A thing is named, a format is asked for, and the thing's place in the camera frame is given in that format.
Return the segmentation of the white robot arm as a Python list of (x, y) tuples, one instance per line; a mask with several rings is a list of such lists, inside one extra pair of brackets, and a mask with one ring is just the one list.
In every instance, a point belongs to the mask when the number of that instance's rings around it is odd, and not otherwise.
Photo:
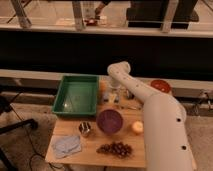
[(172, 95), (130, 75), (126, 61), (108, 66), (112, 85), (126, 87), (143, 105), (147, 171), (194, 171), (185, 129), (186, 110)]

